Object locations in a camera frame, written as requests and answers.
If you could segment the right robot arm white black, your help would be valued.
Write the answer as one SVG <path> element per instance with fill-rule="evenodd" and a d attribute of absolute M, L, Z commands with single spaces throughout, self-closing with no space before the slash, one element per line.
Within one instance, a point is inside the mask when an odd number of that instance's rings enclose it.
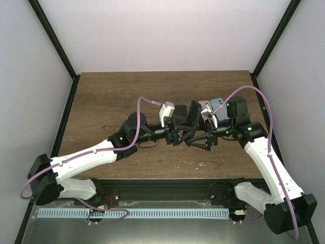
<path fill-rule="evenodd" d="M 312 194 L 305 194 L 289 175 L 261 123 L 250 120 L 246 100 L 234 97 L 221 107 L 226 108 L 227 119 L 218 120 L 209 104 L 192 101 L 185 122 L 192 131 L 185 143 L 210 150 L 218 144 L 218 138 L 232 136 L 255 162 L 270 191 L 266 193 L 243 181 L 226 191 L 227 202 L 248 203 L 264 216 L 275 234 L 308 225 L 317 201 Z"/>

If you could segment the magenta phone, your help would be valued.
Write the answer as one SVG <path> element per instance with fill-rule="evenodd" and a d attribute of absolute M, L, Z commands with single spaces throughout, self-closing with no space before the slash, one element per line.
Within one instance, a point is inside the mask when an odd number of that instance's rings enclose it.
<path fill-rule="evenodd" d="M 187 106 L 186 105 L 175 105 L 172 117 L 174 119 L 178 119 L 178 120 L 186 120 Z"/>

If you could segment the beige phone case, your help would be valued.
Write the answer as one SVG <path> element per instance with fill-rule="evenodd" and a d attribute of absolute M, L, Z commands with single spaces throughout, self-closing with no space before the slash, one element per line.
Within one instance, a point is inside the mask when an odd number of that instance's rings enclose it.
<path fill-rule="evenodd" d="M 210 102 L 207 100 L 199 101 L 199 104 L 201 105 L 201 112 L 203 112 L 204 110 L 211 112 L 213 110 Z"/>

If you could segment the black phone case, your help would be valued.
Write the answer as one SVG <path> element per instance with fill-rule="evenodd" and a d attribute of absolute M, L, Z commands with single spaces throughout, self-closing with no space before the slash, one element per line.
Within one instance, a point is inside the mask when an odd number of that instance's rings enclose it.
<path fill-rule="evenodd" d="M 202 109 L 201 104 L 198 101 L 192 100 L 189 107 L 187 119 L 185 122 L 186 126 L 194 129 L 197 128 L 201 117 L 201 109 Z"/>

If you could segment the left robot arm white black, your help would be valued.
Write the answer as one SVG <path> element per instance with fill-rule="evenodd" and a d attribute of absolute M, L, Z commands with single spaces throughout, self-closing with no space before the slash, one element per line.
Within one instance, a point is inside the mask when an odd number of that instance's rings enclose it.
<path fill-rule="evenodd" d="M 99 181 L 75 179 L 75 175 L 125 159 L 137 152 L 137 144 L 162 139 L 173 146 L 187 142 L 193 138 L 199 119 L 198 113 L 189 114 L 183 121 L 161 113 L 159 123 L 148 124 L 143 113 L 134 112 L 116 133 L 97 145 L 66 156 L 39 155 L 27 174 L 32 198 L 38 206 L 59 198 L 80 198 L 99 205 L 104 199 Z"/>

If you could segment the light blue phone case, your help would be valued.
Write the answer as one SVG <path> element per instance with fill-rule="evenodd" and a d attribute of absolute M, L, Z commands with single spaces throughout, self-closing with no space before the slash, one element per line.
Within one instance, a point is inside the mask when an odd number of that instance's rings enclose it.
<path fill-rule="evenodd" d="M 216 110 L 217 108 L 219 108 L 221 106 L 221 108 L 215 113 L 218 120 L 228 119 L 227 107 L 226 107 L 226 105 L 223 105 L 223 103 L 224 103 L 224 100 L 222 98 L 216 98 L 216 99 L 210 100 L 210 104 L 211 104 L 213 110 Z"/>

